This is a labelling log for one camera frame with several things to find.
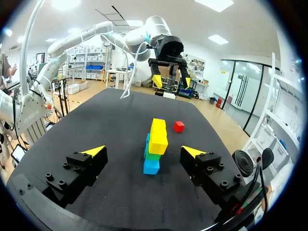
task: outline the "floor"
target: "floor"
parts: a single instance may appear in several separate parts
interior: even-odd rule
[[[114,85],[113,82],[109,82],[108,86]],[[81,103],[87,101],[100,91],[104,90],[106,83],[101,84],[101,81],[88,80],[88,88],[80,91],[75,95],[69,95],[69,110],[72,111],[77,108]],[[152,88],[136,87],[132,86],[132,91],[146,93],[154,95],[155,91]],[[55,106],[60,109],[60,101],[58,96],[54,96]],[[236,124],[236,122],[229,117],[224,111],[216,108],[215,105],[209,103],[209,101],[202,101],[197,99],[187,99],[178,96],[176,100],[186,101],[193,103],[198,110],[203,114],[205,119],[211,124],[214,130],[217,132],[230,154],[238,149],[242,149],[249,137],[247,134]],[[49,116],[49,120],[57,122],[57,116],[55,113]],[[6,167],[6,173],[2,176],[5,182],[7,182],[9,176],[13,171],[12,158],[10,157],[5,163],[2,163]]]

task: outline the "white cable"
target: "white cable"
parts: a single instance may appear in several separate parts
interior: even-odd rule
[[[132,75],[130,77],[130,80],[129,80],[129,83],[127,84],[127,86],[126,86],[123,94],[121,95],[120,99],[124,99],[124,98],[126,98],[126,97],[128,97],[130,95],[129,89],[130,89],[130,86],[131,86],[131,84],[132,84],[132,82],[134,80],[135,74],[136,74],[137,59],[138,59],[138,55],[139,55],[139,52],[140,52],[141,47],[143,46],[143,44],[147,44],[147,41],[144,41],[142,44],[140,44],[140,46],[137,49],[137,53],[136,53],[136,56],[135,56],[135,63],[134,63],[133,73],[132,73]]]

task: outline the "ceiling light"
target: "ceiling light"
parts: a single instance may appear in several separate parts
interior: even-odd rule
[[[143,26],[143,21],[139,20],[126,20],[129,26]]]
[[[24,40],[25,40],[25,37],[21,36],[21,37],[18,38],[17,42],[22,43],[22,42],[24,42]]]
[[[219,45],[229,43],[228,41],[226,41],[224,38],[220,37],[219,35],[210,36],[208,37],[208,39],[214,41],[215,43],[218,43]]]
[[[78,34],[81,32],[81,30],[79,28],[72,28],[72,29],[69,29],[68,32],[70,34]]]
[[[207,6],[219,13],[234,4],[234,2],[231,0],[194,0],[194,1],[204,6]]]
[[[49,39],[46,40],[46,42],[53,42],[53,41],[56,41],[56,40],[57,40],[56,38],[55,39],[54,38],[52,38],[52,39],[49,38]]]
[[[80,4],[80,0],[52,0],[52,6],[60,11],[75,8]]]
[[[7,36],[12,36],[13,32],[9,29],[9,28],[3,28],[3,32],[4,34],[6,34]]]

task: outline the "red box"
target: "red box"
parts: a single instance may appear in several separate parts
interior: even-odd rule
[[[183,124],[182,121],[176,121],[174,123],[174,126],[173,126],[173,129],[176,131],[176,132],[182,132],[185,128],[185,125]]]

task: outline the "table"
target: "table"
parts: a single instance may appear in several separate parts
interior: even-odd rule
[[[124,75],[124,85],[123,85],[123,89],[125,89],[125,86],[127,84],[126,82],[126,78],[125,78],[125,75],[126,75],[126,71],[117,71],[115,69],[112,69],[112,70],[107,70],[106,71],[108,74],[111,74],[111,73],[114,73],[116,74],[116,79],[115,79],[115,89],[119,89],[119,81],[120,81],[120,74]],[[128,74],[131,74],[133,71],[132,70],[129,70],[127,71]],[[108,76],[106,77],[106,87],[108,86]]]
[[[105,89],[55,124],[26,153],[7,188],[19,173],[39,187],[67,154],[106,145],[109,162],[67,210],[97,224],[136,229],[187,231],[212,225],[220,208],[194,187],[180,164],[180,148],[215,151],[238,171],[217,133],[191,103],[138,92],[120,100],[122,93]],[[142,173],[142,158],[154,117],[165,118],[169,145],[158,174],[149,176]],[[173,131],[177,120],[185,124],[182,133]]]

